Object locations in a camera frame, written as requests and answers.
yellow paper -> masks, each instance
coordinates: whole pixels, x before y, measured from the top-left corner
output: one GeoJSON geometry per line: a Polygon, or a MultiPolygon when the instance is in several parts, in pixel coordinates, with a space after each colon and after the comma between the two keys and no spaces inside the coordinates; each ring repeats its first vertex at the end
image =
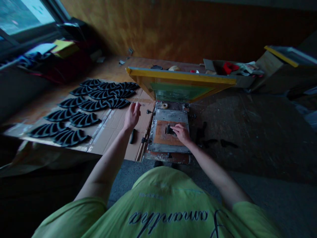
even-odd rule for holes
{"type": "Polygon", "coordinates": [[[54,49],[51,50],[52,53],[56,53],[58,51],[61,51],[71,45],[74,44],[73,41],[62,41],[62,40],[56,40],[54,41],[54,43],[56,45],[56,47],[54,49]]]}

black fabric cutout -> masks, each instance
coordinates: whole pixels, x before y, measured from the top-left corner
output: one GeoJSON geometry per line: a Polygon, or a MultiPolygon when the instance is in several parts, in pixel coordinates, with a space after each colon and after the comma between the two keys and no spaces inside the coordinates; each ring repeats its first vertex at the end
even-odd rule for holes
{"type": "Polygon", "coordinates": [[[108,95],[114,95],[117,98],[129,98],[134,94],[136,94],[136,92],[130,89],[117,89],[114,91],[108,91],[108,95]]]}
{"type": "Polygon", "coordinates": [[[113,108],[121,109],[121,108],[124,108],[125,106],[130,104],[130,102],[128,100],[126,100],[126,99],[118,99],[118,98],[109,99],[108,102],[110,103],[110,108],[111,109],[113,109],[113,108]]]}
{"type": "Polygon", "coordinates": [[[75,127],[87,127],[101,122],[101,120],[98,119],[97,115],[94,113],[88,115],[85,113],[80,113],[73,116],[70,121],[71,125],[75,127]]]}
{"type": "Polygon", "coordinates": [[[80,104],[84,103],[88,99],[85,99],[84,97],[80,96],[74,99],[67,99],[65,101],[62,101],[58,106],[62,108],[70,108],[70,107],[77,107],[80,104]]]}
{"type": "Polygon", "coordinates": [[[140,86],[136,83],[124,82],[124,83],[120,83],[120,87],[121,87],[121,89],[135,90],[135,89],[139,88],[140,86]]]}
{"type": "Polygon", "coordinates": [[[52,137],[57,135],[60,131],[65,130],[65,125],[62,122],[51,123],[51,124],[43,124],[29,133],[27,133],[30,137],[34,138],[44,138],[44,137],[52,137]]]}
{"type": "Polygon", "coordinates": [[[81,83],[80,86],[98,86],[99,84],[101,84],[99,79],[89,79],[81,83]]]}
{"type": "Polygon", "coordinates": [[[116,89],[120,89],[121,86],[120,84],[116,84],[116,83],[102,83],[98,86],[98,88],[100,90],[116,90],[116,89]]]}
{"type": "Polygon", "coordinates": [[[110,98],[113,98],[114,96],[110,95],[110,92],[112,91],[109,91],[109,90],[106,90],[106,91],[103,91],[103,90],[96,90],[94,92],[91,92],[89,94],[89,97],[91,97],[92,99],[95,99],[95,100],[107,100],[107,99],[110,99],[110,98]]]}
{"type": "Polygon", "coordinates": [[[78,145],[89,138],[90,136],[85,136],[83,130],[64,130],[54,137],[54,143],[61,145],[61,147],[71,147],[78,145]]]}
{"type": "Polygon", "coordinates": [[[74,96],[83,96],[83,95],[87,95],[87,94],[91,93],[92,91],[95,91],[95,89],[93,89],[90,86],[86,86],[86,87],[76,88],[73,91],[71,91],[70,94],[72,94],[74,96]]]}
{"type": "Polygon", "coordinates": [[[91,101],[88,100],[87,102],[84,102],[83,104],[79,105],[79,108],[87,111],[87,112],[94,112],[94,111],[99,111],[102,109],[105,109],[106,107],[109,107],[110,104],[108,103],[108,101],[103,101],[103,100],[99,100],[99,101],[91,101]]]}
{"type": "Polygon", "coordinates": [[[71,107],[67,110],[58,110],[56,112],[52,112],[50,115],[44,117],[44,119],[52,122],[61,122],[67,121],[69,118],[76,114],[76,108],[71,107]]]}

table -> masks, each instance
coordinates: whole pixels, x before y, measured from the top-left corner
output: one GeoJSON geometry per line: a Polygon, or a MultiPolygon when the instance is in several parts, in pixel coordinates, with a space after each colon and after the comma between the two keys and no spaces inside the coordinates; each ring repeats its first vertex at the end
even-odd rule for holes
{"type": "MultiPolygon", "coordinates": [[[[128,66],[149,68],[160,65],[169,68],[180,66],[184,71],[204,71],[196,64],[179,63],[163,60],[114,56],[97,64],[87,75],[69,85],[51,89],[31,102],[24,110],[10,118],[6,126],[11,129],[7,135],[20,137],[41,117],[47,115],[58,103],[78,87],[86,76],[108,79],[117,82],[131,81],[125,68],[128,66]]],[[[246,94],[239,89],[227,89],[190,105],[190,113],[197,118],[190,118],[191,136],[195,139],[197,128],[207,122],[205,140],[224,139],[238,145],[239,148],[222,147],[215,143],[206,151],[215,160],[231,171],[238,171],[257,176],[278,178],[287,181],[317,184],[316,154],[317,137],[303,117],[295,110],[287,98],[270,95],[246,94]]],[[[95,142],[100,130],[93,131],[95,142]]],[[[91,144],[73,149],[89,151],[91,144]]],[[[192,157],[173,156],[169,162],[196,164],[192,157]]]]}

cardboard box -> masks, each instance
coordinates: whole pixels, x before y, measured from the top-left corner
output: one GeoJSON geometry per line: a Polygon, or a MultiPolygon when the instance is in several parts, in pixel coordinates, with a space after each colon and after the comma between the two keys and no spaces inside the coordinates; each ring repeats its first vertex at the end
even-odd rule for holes
{"type": "Polygon", "coordinates": [[[317,85],[317,65],[294,67],[266,51],[256,62],[265,72],[251,86],[251,92],[283,94],[289,89],[317,85]]]}
{"type": "MultiPolygon", "coordinates": [[[[206,70],[216,71],[217,75],[225,75],[222,72],[222,67],[225,62],[239,63],[227,60],[204,59],[206,70]]],[[[236,79],[237,84],[233,86],[234,88],[249,88],[254,81],[254,78],[252,76],[230,75],[230,77],[234,77],[236,79]]]]}

person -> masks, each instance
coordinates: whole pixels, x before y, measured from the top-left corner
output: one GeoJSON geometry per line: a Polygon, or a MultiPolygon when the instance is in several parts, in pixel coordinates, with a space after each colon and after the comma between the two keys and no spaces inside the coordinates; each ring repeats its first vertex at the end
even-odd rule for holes
{"type": "Polygon", "coordinates": [[[263,209],[180,124],[171,127],[219,189],[225,206],[185,173],[165,166],[143,174],[109,210],[112,184],[140,104],[132,103],[122,130],[97,162],[75,200],[47,217],[33,237],[282,237],[263,209]]]}

